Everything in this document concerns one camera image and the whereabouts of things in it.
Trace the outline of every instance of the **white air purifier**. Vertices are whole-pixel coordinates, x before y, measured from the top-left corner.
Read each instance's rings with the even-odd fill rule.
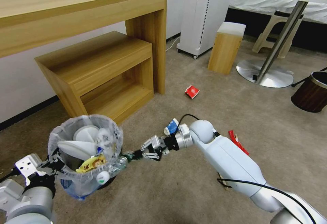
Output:
[[[212,48],[216,32],[224,22],[230,0],[184,0],[181,40],[177,51],[196,59]]]

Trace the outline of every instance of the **plastic bag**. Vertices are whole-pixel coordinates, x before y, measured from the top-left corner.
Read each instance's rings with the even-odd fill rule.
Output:
[[[50,133],[48,143],[48,155],[51,156],[57,150],[59,141],[72,140],[74,133],[81,127],[94,125],[103,128],[99,136],[102,137],[101,147],[107,162],[96,169],[85,173],[77,173],[67,165],[58,172],[58,178],[65,191],[77,199],[85,199],[86,196],[96,191],[100,185],[96,181],[96,176],[102,172],[109,172],[110,178],[116,176],[128,163],[126,157],[120,157],[123,146],[123,131],[110,118],[102,115],[80,116],[67,120],[60,126],[54,128]]]

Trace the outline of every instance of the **brown trash can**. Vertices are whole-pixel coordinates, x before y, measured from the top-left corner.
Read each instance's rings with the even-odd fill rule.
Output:
[[[317,113],[327,105],[327,72],[312,72],[291,97],[294,105],[302,110]]]

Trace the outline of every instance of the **wooden console table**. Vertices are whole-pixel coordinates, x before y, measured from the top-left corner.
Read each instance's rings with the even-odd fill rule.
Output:
[[[0,0],[0,57],[125,21],[152,43],[154,90],[165,92],[167,0]]]

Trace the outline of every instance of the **metal table leg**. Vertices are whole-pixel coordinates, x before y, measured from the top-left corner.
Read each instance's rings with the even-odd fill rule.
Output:
[[[292,84],[293,75],[278,66],[271,66],[277,58],[289,34],[300,18],[308,2],[298,1],[290,14],[284,28],[276,40],[266,61],[244,60],[237,64],[238,73],[250,82],[271,88],[283,88]]]

